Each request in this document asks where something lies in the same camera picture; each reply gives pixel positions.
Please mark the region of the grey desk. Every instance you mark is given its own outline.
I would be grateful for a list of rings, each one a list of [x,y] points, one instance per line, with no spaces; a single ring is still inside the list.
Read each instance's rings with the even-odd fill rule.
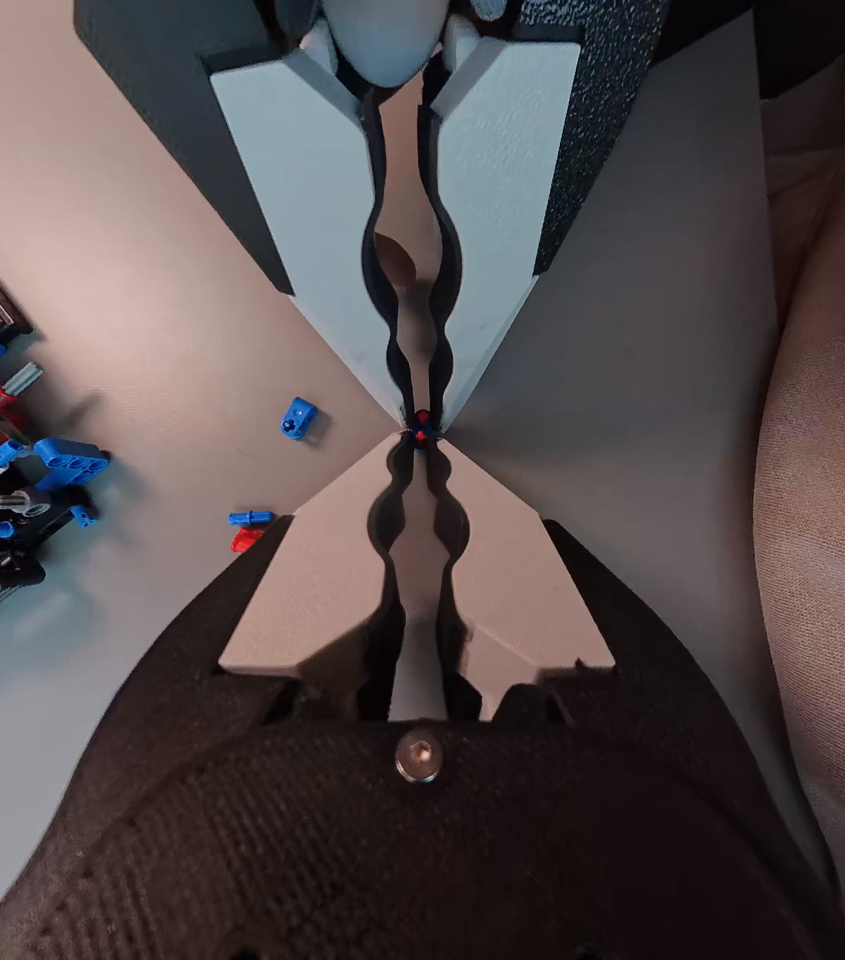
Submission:
[[[559,522],[704,668],[827,874],[789,757],[752,552],[779,326],[749,12],[654,66],[449,440]],[[53,434],[115,455],[101,522],[0,606],[0,900],[106,708],[233,560],[395,430],[77,38],[0,2],[0,280],[37,324]],[[319,408],[281,431],[296,397]]]

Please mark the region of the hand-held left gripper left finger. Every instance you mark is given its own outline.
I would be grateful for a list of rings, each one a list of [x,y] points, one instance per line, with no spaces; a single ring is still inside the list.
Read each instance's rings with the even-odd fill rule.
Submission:
[[[397,433],[299,507],[218,665],[292,678],[345,713],[387,720],[405,634],[392,558],[404,494]]]

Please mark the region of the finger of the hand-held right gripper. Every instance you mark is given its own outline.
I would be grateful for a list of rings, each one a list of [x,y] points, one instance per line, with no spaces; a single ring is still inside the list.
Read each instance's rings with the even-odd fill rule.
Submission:
[[[419,170],[442,255],[430,312],[430,412],[447,429],[537,279],[537,255],[580,59],[574,42],[508,41],[448,18],[447,76],[419,113]]]
[[[375,227],[386,164],[376,90],[338,78],[330,26],[277,60],[217,71],[216,100],[291,288],[290,298],[399,423],[414,410],[399,296]]]

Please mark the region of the blue pin connector block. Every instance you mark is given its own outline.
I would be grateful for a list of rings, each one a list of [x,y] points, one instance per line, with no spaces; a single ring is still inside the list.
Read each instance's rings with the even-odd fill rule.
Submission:
[[[296,396],[280,422],[281,433],[294,441],[306,438],[318,413],[319,408],[315,404]]]

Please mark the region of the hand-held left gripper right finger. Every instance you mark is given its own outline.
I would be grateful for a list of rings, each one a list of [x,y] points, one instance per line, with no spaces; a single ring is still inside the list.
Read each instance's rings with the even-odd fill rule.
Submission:
[[[491,720],[509,690],[616,660],[539,513],[445,439],[428,446],[448,558],[436,641],[449,719]]]

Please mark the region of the brown sofa cushion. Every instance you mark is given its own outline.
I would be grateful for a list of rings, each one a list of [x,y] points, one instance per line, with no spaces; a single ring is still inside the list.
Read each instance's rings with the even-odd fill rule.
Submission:
[[[753,495],[794,760],[845,909],[845,89],[765,106],[781,335]]]

